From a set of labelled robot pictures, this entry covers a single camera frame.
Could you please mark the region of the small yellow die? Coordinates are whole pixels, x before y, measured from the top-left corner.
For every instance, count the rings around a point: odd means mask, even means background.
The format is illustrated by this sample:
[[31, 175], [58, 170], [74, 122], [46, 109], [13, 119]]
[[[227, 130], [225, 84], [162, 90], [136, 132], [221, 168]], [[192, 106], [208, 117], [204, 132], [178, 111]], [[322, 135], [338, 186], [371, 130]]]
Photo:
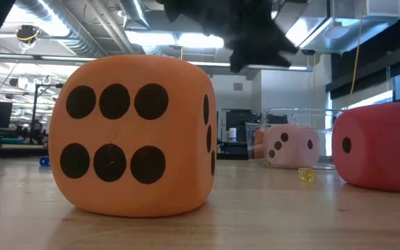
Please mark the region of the small yellow die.
[[315, 182], [315, 170], [309, 167], [298, 168], [298, 176], [300, 181], [304, 183], [314, 183]]

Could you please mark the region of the large red foam die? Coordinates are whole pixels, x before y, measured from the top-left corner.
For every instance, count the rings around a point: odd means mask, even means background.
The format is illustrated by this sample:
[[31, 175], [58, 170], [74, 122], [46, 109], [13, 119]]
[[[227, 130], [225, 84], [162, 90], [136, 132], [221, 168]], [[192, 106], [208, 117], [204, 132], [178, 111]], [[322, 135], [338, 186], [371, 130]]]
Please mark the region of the large red foam die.
[[400, 102], [344, 111], [333, 126], [332, 153], [347, 183], [400, 192]]

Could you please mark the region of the ceiling light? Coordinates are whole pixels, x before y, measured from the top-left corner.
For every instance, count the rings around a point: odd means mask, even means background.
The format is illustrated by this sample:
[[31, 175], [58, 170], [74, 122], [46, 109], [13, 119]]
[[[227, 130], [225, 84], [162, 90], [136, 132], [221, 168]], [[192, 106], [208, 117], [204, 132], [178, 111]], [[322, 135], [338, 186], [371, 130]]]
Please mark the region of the ceiling light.
[[151, 46], [151, 45], [178, 45], [189, 48], [223, 48], [224, 41], [214, 35], [203, 35], [200, 33], [181, 33], [176, 37], [173, 33], [152, 33], [126, 31], [127, 38], [131, 43]]

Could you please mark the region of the black metal stand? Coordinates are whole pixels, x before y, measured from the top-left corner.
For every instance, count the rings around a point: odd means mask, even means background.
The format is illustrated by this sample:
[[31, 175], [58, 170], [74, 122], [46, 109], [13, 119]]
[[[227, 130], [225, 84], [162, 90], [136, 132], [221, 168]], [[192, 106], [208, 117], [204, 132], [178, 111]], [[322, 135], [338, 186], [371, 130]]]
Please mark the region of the black metal stand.
[[33, 109], [32, 109], [33, 114], [32, 114], [31, 125], [30, 125], [31, 132], [30, 132], [30, 135], [29, 135], [29, 144], [33, 144], [33, 136], [35, 135], [34, 130], [35, 130], [35, 125], [37, 124], [37, 122], [35, 121], [36, 120], [36, 113], [37, 113], [37, 105], [38, 105], [37, 102], [38, 102], [39, 96], [42, 95], [42, 93], [39, 91], [40, 87], [45, 87], [46, 90], [48, 90], [50, 87], [60, 89], [60, 88], [63, 87], [63, 83], [56, 83], [56, 84], [53, 84], [53, 85], [47, 85], [47, 84], [44, 84], [44, 83], [41, 83], [41, 84], [36, 83], [35, 84], [34, 101], [33, 101]]

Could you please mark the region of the round silver air duct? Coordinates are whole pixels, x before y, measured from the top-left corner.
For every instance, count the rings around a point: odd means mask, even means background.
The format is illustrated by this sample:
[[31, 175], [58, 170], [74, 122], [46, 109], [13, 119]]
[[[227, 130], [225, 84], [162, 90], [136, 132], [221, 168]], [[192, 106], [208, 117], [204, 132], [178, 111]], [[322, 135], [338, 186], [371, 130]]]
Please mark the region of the round silver air duct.
[[35, 25], [77, 56], [99, 58], [107, 52], [88, 33], [61, 0], [16, 0], [15, 5], [34, 17]]

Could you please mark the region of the silver ventilation duct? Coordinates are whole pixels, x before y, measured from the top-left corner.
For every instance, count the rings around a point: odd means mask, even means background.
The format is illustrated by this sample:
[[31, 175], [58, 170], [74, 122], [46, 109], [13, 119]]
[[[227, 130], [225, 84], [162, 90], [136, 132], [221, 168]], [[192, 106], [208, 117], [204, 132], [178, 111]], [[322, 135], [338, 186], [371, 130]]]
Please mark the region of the silver ventilation duct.
[[300, 50], [344, 53], [400, 20], [400, 0], [273, 0], [272, 19]]

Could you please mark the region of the background table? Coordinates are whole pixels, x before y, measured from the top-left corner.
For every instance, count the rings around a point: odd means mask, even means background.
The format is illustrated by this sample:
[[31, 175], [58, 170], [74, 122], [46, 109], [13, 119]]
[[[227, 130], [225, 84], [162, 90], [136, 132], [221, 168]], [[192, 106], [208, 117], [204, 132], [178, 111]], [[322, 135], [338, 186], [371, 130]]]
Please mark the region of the background table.
[[0, 158], [30, 158], [48, 155], [48, 149], [41, 145], [0, 144]]

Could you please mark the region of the large orange foam die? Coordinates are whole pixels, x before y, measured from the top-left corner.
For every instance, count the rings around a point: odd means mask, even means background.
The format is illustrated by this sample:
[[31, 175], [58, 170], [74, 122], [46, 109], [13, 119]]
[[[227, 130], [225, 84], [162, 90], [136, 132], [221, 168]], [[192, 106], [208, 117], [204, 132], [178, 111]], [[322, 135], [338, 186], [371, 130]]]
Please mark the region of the large orange foam die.
[[122, 217], [194, 210], [215, 178], [210, 77], [164, 56], [87, 62], [60, 91], [48, 149], [54, 180], [77, 208]]
[[255, 132], [254, 153], [270, 167], [312, 167], [320, 155], [318, 134], [308, 125], [261, 128]]

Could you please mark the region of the clear plastic container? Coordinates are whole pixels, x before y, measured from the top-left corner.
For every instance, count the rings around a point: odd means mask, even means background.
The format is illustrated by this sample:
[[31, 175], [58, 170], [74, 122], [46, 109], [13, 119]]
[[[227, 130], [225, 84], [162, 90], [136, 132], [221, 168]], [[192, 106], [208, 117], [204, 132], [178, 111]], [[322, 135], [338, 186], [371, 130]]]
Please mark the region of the clear plastic container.
[[256, 123], [247, 123], [247, 152], [248, 159], [261, 167], [270, 167], [263, 160], [257, 159], [254, 153], [255, 132], [261, 128], [269, 128], [275, 124], [296, 124], [308, 125], [316, 130], [319, 138], [319, 159], [313, 169], [332, 169], [332, 133], [333, 122], [342, 114], [340, 110], [333, 109], [314, 109], [314, 108], [268, 108], [261, 112], [261, 116]]

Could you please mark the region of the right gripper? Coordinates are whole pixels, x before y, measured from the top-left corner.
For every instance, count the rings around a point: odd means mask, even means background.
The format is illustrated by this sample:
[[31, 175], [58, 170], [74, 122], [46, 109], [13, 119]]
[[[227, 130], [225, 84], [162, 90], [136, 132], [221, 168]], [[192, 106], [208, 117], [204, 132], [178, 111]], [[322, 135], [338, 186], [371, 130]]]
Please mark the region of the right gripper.
[[[170, 22], [181, 15], [196, 22], [204, 35], [224, 40], [226, 47], [234, 47], [230, 71], [239, 73], [248, 65], [290, 67], [291, 62], [280, 52], [296, 54], [297, 47], [272, 19], [272, 0], [156, 0], [163, 5]], [[276, 45], [257, 47], [240, 40], [276, 38]]]

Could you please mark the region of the black cabinet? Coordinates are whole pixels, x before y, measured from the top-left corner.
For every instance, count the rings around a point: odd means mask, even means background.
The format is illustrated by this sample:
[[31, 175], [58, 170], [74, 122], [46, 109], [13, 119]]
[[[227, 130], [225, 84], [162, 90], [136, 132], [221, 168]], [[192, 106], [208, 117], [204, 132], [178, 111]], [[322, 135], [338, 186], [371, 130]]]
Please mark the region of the black cabinet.
[[[223, 153], [246, 154], [247, 153], [247, 123], [256, 123], [258, 114], [251, 110], [229, 109], [222, 111], [222, 144]], [[230, 127], [237, 129], [237, 142], [228, 141]]]

